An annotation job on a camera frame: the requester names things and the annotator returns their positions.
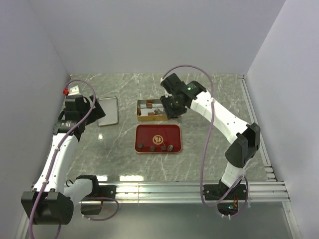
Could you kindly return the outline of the silver tin lid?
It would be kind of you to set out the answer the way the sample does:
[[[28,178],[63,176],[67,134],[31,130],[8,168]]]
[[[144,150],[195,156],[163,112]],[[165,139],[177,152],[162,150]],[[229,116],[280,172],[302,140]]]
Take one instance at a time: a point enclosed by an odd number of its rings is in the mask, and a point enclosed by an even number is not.
[[[105,116],[97,120],[97,126],[116,125],[119,122],[117,97],[105,97],[98,100]]]

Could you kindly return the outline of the long metal tweezers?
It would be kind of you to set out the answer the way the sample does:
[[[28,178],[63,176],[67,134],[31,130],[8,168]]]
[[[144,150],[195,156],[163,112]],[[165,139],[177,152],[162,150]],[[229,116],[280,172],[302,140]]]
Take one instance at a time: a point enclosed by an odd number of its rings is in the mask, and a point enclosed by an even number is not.
[[[160,110],[160,115],[154,115],[153,116],[153,121],[169,121],[169,120],[174,120],[178,123],[182,123],[182,117],[176,117],[176,118],[169,118],[164,111],[162,111],[159,108],[156,108]]]

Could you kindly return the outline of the brown square chocolate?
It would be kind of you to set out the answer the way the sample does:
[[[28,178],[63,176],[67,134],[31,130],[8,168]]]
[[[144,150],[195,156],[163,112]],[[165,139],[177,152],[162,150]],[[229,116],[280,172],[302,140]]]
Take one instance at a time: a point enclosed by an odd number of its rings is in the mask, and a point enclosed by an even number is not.
[[[141,112],[141,109],[140,109],[140,108],[137,108],[137,114],[138,114],[138,116],[141,116],[141,115],[142,115],[142,112]]]

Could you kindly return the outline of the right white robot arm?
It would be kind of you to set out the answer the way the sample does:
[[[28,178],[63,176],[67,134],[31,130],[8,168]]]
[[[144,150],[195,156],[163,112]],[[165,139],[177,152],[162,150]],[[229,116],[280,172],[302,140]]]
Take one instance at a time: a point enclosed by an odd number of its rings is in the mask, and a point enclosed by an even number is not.
[[[186,84],[173,73],[161,79],[160,85],[165,89],[160,101],[168,119],[177,118],[188,109],[193,110],[213,124],[230,143],[225,152],[227,166],[220,180],[219,192],[225,199],[232,198],[237,193],[236,185],[245,172],[245,165],[260,147],[260,127],[236,117],[197,81]]]

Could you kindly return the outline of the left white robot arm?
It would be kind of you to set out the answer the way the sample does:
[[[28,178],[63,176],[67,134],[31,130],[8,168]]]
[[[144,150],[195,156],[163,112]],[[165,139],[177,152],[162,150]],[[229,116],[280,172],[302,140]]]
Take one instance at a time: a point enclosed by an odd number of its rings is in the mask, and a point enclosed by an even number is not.
[[[44,169],[31,191],[23,192],[21,204],[33,225],[67,225],[74,207],[85,197],[95,200],[100,187],[94,175],[82,175],[66,187],[72,155],[87,125],[105,116],[93,95],[83,96],[79,86],[64,89],[65,108],[53,127],[50,152]]]

